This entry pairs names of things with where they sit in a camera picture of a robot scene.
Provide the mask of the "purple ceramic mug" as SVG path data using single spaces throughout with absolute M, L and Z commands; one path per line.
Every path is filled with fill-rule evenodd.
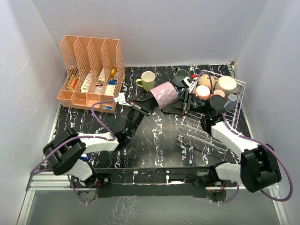
M 158 108 L 162 110 L 178 98 L 177 91 L 174 85 L 170 82 L 165 82 L 150 90 L 152 96 L 156 99 Z

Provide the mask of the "light pink mug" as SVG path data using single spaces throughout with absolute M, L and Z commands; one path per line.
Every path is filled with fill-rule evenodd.
M 195 89 L 195 95 L 202 100 L 210 98 L 210 89 L 207 86 L 199 85 Z

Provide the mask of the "yellow-green ceramic mug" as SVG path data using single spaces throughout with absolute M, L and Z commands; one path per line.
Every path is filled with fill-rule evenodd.
M 145 71 L 142 73 L 141 78 L 135 81 L 136 86 L 143 88 L 146 92 L 149 92 L 155 87 L 155 74 L 151 71 Z

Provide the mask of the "tan glazed round mug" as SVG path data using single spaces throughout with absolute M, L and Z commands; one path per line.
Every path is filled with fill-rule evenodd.
M 198 86 L 203 85 L 209 88 L 209 90 L 212 90 L 215 88 L 216 80 L 213 76 L 209 76 L 208 74 L 203 74 L 198 79 Z

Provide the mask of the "small white cup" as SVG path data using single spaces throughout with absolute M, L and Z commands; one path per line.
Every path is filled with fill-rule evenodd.
M 228 95 L 227 98 L 225 99 L 225 105 L 224 105 L 225 110 L 227 112 L 232 111 L 236 107 L 237 100 L 238 97 L 236 95 L 234 94 Z

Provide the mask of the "green-inside mushroom pattern mug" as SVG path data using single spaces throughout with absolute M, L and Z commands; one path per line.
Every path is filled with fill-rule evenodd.
M 222 76 L 216 81 L 214 90 L 221 90 L 226 96 L 238 93 L 243 88 L 243 85 L 237 82 L 234 78 L 230 76 Z

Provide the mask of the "pink mug white inside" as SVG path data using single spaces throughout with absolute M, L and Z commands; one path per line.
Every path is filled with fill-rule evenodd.
M 219 95 L 219 96 L 225 98 L 225 93 L 222 90 L 215 90 L 214 95 Z

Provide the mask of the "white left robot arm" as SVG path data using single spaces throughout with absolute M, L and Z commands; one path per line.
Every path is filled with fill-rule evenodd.
M 158 103 L 154 97 L 131 100 L 125 119 L 117 118 L 112 129 L 101 134 L 82 134 L 73 128 L 65 130 L 43 148 L 43 154 L 54 175 L 67 174 L 79 179 L 85 186 L 96 184 L 97 173 L 80 157 L 97 151 L 112 152 L 125 148 L 138 129 L 144 116 L 152 114 Z

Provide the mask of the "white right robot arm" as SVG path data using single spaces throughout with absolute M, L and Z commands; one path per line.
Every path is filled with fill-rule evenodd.
M 282 176 L 274 150 L 251 141 L 229 126 L 223 118 L 225 99 L 213 95 L 202 100 L 188 91 L 181 92 L 178 99 L 162 110 L 167 114 L 183 114 L 189 112 L 202 113 L 200 124 L 202 130 L 212 138 L 222 142 L 239 157 L 239 164 L 218 163 L 210 168 L 209 181 L 220 186 L 225 180 L 242 183 L 252 193 L 267 188 L 281 181 Z

